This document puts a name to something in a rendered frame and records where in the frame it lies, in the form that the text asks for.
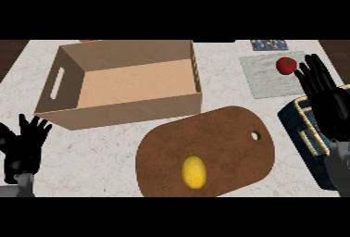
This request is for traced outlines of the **yellow lemon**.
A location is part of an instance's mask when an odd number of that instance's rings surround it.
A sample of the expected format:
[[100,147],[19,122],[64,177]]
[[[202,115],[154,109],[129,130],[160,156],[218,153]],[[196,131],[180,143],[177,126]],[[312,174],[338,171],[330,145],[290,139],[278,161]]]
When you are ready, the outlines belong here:
[[190,189],[200,189],[206,183],[206,168],[199,156],[188,154],[181,163],[181,180]]

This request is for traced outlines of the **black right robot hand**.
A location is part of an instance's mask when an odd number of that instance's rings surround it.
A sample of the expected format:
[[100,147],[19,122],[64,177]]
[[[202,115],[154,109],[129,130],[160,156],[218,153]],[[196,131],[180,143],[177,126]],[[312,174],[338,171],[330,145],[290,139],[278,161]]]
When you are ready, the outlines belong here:
[[321,135],[329,140],[350,142],[350,93],[336,86],[315,54],[304,56],[293,74],[310,101]]

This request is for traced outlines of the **red tomato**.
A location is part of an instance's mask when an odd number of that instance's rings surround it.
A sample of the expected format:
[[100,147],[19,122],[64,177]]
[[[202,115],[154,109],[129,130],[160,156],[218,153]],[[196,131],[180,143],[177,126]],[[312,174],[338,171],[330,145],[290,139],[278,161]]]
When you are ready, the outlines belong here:
[[296,69],[296,61],[290,57],[280,57],[276,61],[276,69],[281,75],[289,75]]

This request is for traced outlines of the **brown wooden cutting board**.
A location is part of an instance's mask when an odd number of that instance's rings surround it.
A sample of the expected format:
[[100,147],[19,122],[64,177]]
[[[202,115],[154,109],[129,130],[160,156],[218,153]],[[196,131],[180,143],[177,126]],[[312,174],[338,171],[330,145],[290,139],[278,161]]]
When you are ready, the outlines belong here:
[[[197,190],[180,177],[187,155],[200,157],[208,180]],[[154,127],[137,150],[138,189],[146,196],[218,196],[268,174],[274,146],[256,115],[227,106]]]

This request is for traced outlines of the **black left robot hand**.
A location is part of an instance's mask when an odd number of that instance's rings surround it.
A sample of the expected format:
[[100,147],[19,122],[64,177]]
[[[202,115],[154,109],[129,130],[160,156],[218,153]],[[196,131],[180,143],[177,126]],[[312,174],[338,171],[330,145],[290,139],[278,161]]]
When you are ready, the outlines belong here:
[[26,120],[19,115],[20,134],[16,135],[0,122],[0,152],[4,154],[4,182],[16,184],[16,176],[35,174],[41,165],[41,151],[51,125],[45,119],[33,117]]

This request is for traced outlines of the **grey marble placemat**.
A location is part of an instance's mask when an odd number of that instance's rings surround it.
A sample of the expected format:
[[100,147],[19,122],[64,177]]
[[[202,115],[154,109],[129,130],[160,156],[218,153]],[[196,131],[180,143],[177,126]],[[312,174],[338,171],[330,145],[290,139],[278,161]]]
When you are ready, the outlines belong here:
[[276,69],[276,61],[280,57],[290,57],[296,62],[304,62],[304,55],[304,51],[295,51],[239,58],[249,91],[255,99],[304,93],[295,75],[281,75]]

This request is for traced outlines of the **blue patterned box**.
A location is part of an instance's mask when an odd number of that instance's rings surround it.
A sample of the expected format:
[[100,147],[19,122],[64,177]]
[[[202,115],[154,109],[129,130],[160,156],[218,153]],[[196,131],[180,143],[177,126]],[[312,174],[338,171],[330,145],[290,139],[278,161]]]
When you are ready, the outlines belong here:
[[253,51],[280,51],[287,49],[284,40],[250,40],[249,43]]

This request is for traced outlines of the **dark blue basket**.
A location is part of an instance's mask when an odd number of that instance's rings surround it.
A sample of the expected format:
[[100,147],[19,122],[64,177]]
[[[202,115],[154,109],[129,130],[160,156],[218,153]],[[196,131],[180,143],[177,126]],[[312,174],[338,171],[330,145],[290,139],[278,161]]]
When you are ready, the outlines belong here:
[[323,190],[335,191],[336,187],[323,164],[329,156],[329,139],[318,130],[305,96],[284,105],[277,112],[277,117],[318,187]]

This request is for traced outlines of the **brown cardboard box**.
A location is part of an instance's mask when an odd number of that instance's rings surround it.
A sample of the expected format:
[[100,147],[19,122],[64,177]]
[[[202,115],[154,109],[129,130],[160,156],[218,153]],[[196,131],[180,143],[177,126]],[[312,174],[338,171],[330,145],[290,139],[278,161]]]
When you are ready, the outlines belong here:
[[57,49],[35,115],[69,130],[194,115],[190,40],[100,40]]

